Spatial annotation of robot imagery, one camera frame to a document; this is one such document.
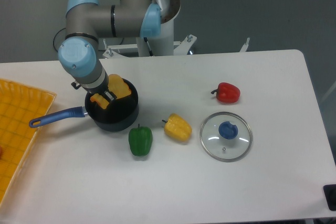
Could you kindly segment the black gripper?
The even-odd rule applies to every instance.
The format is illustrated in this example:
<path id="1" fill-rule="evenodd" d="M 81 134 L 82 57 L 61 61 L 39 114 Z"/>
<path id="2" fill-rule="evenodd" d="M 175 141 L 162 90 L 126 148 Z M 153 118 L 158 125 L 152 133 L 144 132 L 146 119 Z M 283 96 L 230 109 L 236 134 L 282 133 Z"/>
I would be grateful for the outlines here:
<path id="1" fill-rule="evenodd" d="M 115 97 L 108 91 L 108 79 L 97 79 L 97 80 L 89 80 L 89 79 L 78 79 L 71 83 L 71 86 L 78 90 L 79 88 L 84 88 L 88 93 L 91 94 L 101 94 L 101 96 L 106 100 L 107 103 L 109 101 L 114 101 Z"/>

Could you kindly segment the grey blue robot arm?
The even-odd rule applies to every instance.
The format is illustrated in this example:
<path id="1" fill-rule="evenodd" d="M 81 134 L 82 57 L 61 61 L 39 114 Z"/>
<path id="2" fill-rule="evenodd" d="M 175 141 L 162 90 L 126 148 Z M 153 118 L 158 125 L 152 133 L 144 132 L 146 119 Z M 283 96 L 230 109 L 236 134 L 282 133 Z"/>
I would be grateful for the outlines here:
<path id="1" fill-rule="evenodd" d="M 120 0 L 101 6 L 98 0 L 68 0 L 66 37 L 58 49 L 63 68 L 89 93 L 108 102 L 108 75 L 96 51 L 99 38 L 152 38 L 161 33 L 161 9 L 152 0 Z"/>

